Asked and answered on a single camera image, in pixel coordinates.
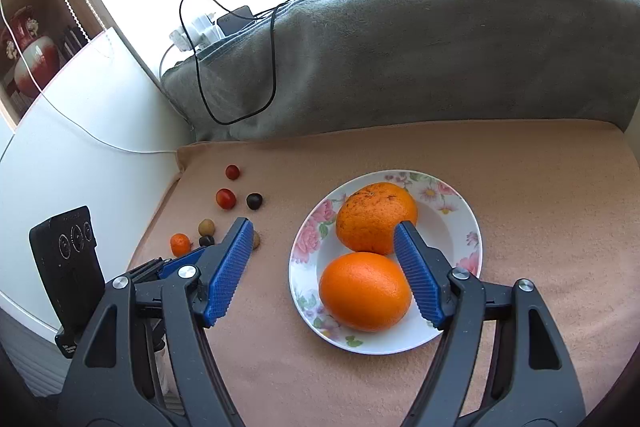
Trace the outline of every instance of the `cherry tomato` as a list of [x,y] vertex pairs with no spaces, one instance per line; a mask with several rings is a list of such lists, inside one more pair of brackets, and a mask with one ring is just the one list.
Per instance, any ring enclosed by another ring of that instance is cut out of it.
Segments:
[[220,188],[216,192],[216,203],[225,210],[231,210],[236,206],[236,195],[228,188]]
[[237,180],[240,177],[240,169],[238,168],[238,166],[229,165],[225,169],[225,176],[230,180]]

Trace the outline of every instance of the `white plate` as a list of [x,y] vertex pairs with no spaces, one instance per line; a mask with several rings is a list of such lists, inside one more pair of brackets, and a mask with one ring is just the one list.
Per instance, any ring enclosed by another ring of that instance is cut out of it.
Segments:
[[[478,222],[453,188],[433,176],[415,171],[379,171],[365,174],[336,188],[320,201],[296,235],[289,257],[289,287],[300,315],[320,337],[334,346],[365,355],[389,355],[420,346],[440,331],[420,315],[412,299],[398,324],[380,333],[353,330],[324,309],[318,282],[324,268],[349,253],[335,235],[335,217],[344,200],[366,185],[391,182],[404,187],[418,206],[416,229],[430,247],[442,250],[451,266],[463,266],[480,275],[482,239]],[[398,262],[395,255],[389,256]]]

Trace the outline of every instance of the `black cable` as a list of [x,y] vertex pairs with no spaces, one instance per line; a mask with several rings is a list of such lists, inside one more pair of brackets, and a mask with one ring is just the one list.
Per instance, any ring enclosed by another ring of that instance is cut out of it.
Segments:
[[234,15],[235,17],[238,17],[239,19],[244,19],[246,21],[256,22],[256,21],[264,20],[268,17],[268,15],[266,14],[268,12],[271,12],[271,23],[269,25],[269,35],[271,39],[271,74],[273,78],[273,89],[271,89],[271,96],[269,97],[269,100],[267,101],[267,103],[264,104],[260,109],[257,109],[249,114],[246,114],[234,120],[223,122],[221,120],[218,120],[218,118],[215,117],[204,96],[204,91],[202,89],[202,80],[200,79],[200,63],[198,61],[198,56],[196,53],[196,46],[193,44],[193,41],[191,40],[191,36],[189,35],[189,32],[187,31],[187,28],[184,24],[184,20],[182,18],[182,4],[184,3],[184,0],[180,1],[180,6],[178,7],[178,16],[180,17],[180,25],[182,26],[182,30],[184,31],[184,34],[187,36],[187,39],[189,40],[189,44],[191,45],[191,50],[193,51],[193,60],[195,61],[195,66],[196,66],[196,79],[198,81],[198,89],[200,90],[200,97],[202,99],[202,103],[204,104],[204,107],[207,109],[209,116],[214,122],[216,122],[219,125],[232,125],[232,124],[238,123],[239,121],[246,120],[247,118],[251,118],[252,116],[260,114],[262,111],[264,111],[271,105],[271,102],[273,102],[273,99],[276,96],[276,90],[278,87],[278,81],[276,77],[276,47],[275,47],[275,41],[274,41],[274,26],[276,22],[276,14],[280,7],[284,6],[285,4],[293,0],[283,1],[274,8],[269,8],[267,10],[258,12],[254,17],[244,17],[242,15],[238,15],[237,13],[222,6],[222,4],[220,4],[217,0],[212,0],[212,1],[216,3],[218,6],[220,6],[225,12],[228,12],[231,15]]
[[[225,10],[228,13],[231,13],[232,15],[235,15],[239,19],[244,19],[244,20],[248,20],[248,21],[261,20],[261,18],[257,18],[257,17],[243,17],[241,15],[238,15],[235,12],[232,12],[231,10],[226,9],[218,1],[216,1],[216,0],[212,0],[212,1],[214,3],[216,3],[218,6],[220,6],[223,10]],[[200,79],[200,64],[199,64],[199,61],[198,61],[198,56],[196,54],[196,46],[193,44],[193,41],[191,40],[191,36],[189,35],[189,32],[187,31],[187,28],[184,25],[184,20],[182,19],[182,4],[184,3],[184,0],[180,1],[180,6],[178,7],[178,16],[180,17],[180,24],[182,25],[182,30],[184,31],[185,35],[187,35],[187,39],[189,40],[189,44],[191,45],[191,49],[193,51],[193,59],[195,61],[195,65],[196,65],[196,79],[198,81],[198,89],[200,90],[200,97],[202,98],[202,103],[204,104],[204,107],[207,109],[207,112],[209,113],[209,116],[217,124],[219,124],[219,125],[231,125],[231,124],[234,124],[234,123],[238,123],[239,121],[246,120],[247,118],[251,118],[252,116],[255,116],[255,115],[261,113],[262,111],[264,111],[265,109],[267,109],[271,105],[271,102],[273,102],[273,99],[276,96],[276,88],[277,88],[276,47],[275,47],[275,41],[274,41],[274,26],[275,26],[275,22],[276,22],[276,13],[278,12],[278,8],[280,8],[281,6],[286,4],[287,2],[289,2],[289,1],[285,1],[284,3],[278,4],[273,9],[273,12],[271,13],[271,24],[269,26],[269,33],[270,33],[270,38],[271,38],[271,74],[272,74],[272,78],[273,78],[273,89],[271,89],[271,96],[269,97],[269,100],[260,109],[257,109],[255,111],[249,113],[249,114],[246,114],[246,115],[241,116],[239,118],[236,118],[234,120],[230,120],[228,122],[224,122],[224,121],[218,120],[218,118],[216,118],[214,116],[214,114],[211,111],[211,109],[209,107],[209,104],[207,103],[207,100],[206,100],[206,98],[204,96],[204,91],[202,90],[202,81]]]

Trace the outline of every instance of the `blue gripper pad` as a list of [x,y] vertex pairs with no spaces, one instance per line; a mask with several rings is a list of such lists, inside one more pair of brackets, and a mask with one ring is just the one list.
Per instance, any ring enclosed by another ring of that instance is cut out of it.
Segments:
[[196,250],[188,253],[187,255],[183,255],[182,257],[178,257],[178,259],[166,261],[164,263],[164,266],[162,266],[162,268],[158,272],[158,279],[166,279],[182,266],[186,266],[188,264],[196,264],[206,248],[207,247],[196,248]]
[[[420,315],[423,318],[431,321],[435,328],[439,328],[447,318],[446,312],[442,306],[442,280],[438,283],[436,277],[431,272],[423,253],[428,255],[434,253],[434,260],[438,265],[446,263],[444,267],[447,271],[450,270],[450,265],[446,258],[435,248],[430,248],[425,245],[420,235],[415,230],[414,226],[409,221],[403,221],[394,232],[394,249],[396,250],[396,256],[398,262],[402,267],[404,276],[411,286],[411,291],[414,294],[415,302],[418,304]],[[442,259],[438,259],[437,253],[440,254]]]
[[217,319],[225,316],[253,248],[254,226],[247,219],[229,244],[209,283],[209,301],[202,314],[205,327],[212,327]]

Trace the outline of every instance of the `shelf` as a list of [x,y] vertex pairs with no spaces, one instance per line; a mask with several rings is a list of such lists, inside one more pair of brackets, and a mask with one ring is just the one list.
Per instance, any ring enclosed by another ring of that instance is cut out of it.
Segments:
[[[100,28],[96,27],[97,23],[84,0],[69,0],[69,2],[90,38],[97,35]],[[65,29],[68,26],[76,26],[64,0],[2,0],[2,8],[8,19],[24,6],[33,7],[34,18],[40,23],[40,34],[53,39],[58,48],[60,48]],[[0,19],[0,32],[3,29],[4,23]],[[61,58],[61,67],[64,63],[65,61]],[[4,117],[5,120],[10,121],[10,126],[15,128],[33,100],[19,92],[13,93],[15,84],[11,81],[13,78],[11,71],[14,65],[14,61],[6,56],[4,46],[0,46],[0,118]]]

